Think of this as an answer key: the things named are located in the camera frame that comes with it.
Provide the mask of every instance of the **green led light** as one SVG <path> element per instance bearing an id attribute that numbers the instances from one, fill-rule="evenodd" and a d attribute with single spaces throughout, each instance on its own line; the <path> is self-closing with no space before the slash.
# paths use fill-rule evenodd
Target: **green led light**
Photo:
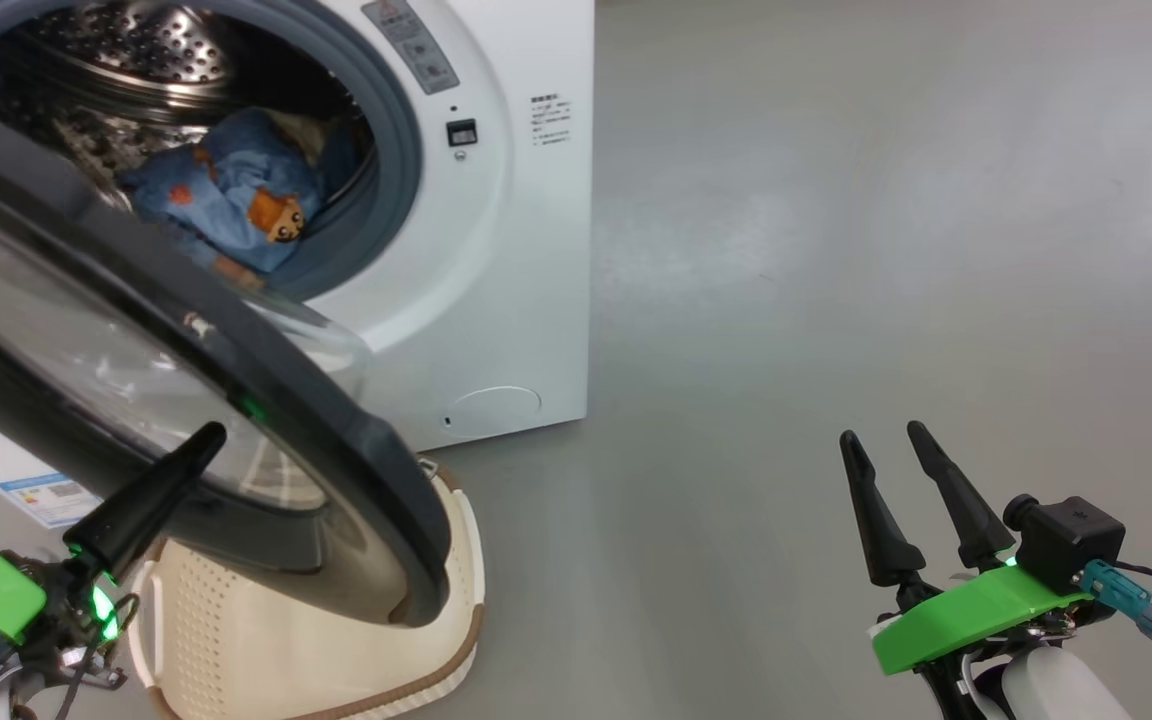
<path id="1" fill-rule="evenodd" d="M 260 407 L 259 402 L 256 402 L 255 397 L 243 397 L 242 406 L 252 420 L 257 420 L 257 423 L 265 422 L 265 409 Z"/>
<path id="2" fill-rule="evenodd" d="M 101 631 L 105 642 L 116 641 L 119 629 L 118 615 L 114 614 L 114 601 L 99 588 L 92 588 L 92 609 L 96 611 L 96 617 L 105 623 L 105 629 Z"/>

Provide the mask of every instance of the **blue connector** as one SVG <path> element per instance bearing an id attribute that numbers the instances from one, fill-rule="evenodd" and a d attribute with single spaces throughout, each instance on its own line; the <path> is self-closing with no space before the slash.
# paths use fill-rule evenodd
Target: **blue connector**
<path id="1" fill-rule="evenodd" d="M 1102 560 L 1087 562 L 1078 578 L 1078 588 L 1132 620 L 1140 632 L 1152 639 L 1152 593 Z"/>

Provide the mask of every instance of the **front-loading washing machine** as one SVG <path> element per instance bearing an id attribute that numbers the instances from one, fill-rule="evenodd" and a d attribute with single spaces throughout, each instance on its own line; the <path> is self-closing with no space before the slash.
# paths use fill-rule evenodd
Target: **front-loading washing machine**
<path id="1" fill-rule="evenodd" d="M 362 404 L 422 450 L 585 414 L 593 28 L 593 0 L 0 0 L 0 122 L 114 205 L 247 106 L 347 126 L 248 290 L 364 338 Z"/>

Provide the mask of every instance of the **washing machine door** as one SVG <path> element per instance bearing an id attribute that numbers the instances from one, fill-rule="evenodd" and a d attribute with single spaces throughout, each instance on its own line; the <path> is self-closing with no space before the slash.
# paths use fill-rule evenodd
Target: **washing machine door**
<path id="1" fill-rule="evenodd" d="M 0 432 L 107 497 L 220 420 L 169 533 L 297 600 L 422 626 L 447 598 L 448 521 L 349 395 L 365 356 L 303 306 L 248 305 L 0 126 Z"/>

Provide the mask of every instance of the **door glass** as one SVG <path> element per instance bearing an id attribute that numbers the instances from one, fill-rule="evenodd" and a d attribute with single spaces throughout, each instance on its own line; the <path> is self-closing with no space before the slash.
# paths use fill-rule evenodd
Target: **door glass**
<path id="1" fill-rule="evenodd" d="M 273 300 L 253 306 L 340 387 L 361 397 L 370 357 L 361 338 L 304 306 L 279 310 Z M 219 420 L 229 439 L 206 478 L 219 488 L 286 510 L 312 510 L 325 502 L 310 475 L 191 366 L 3 232 L 0 347 L 152 454 L 174 448 L 205 420 Z"/>

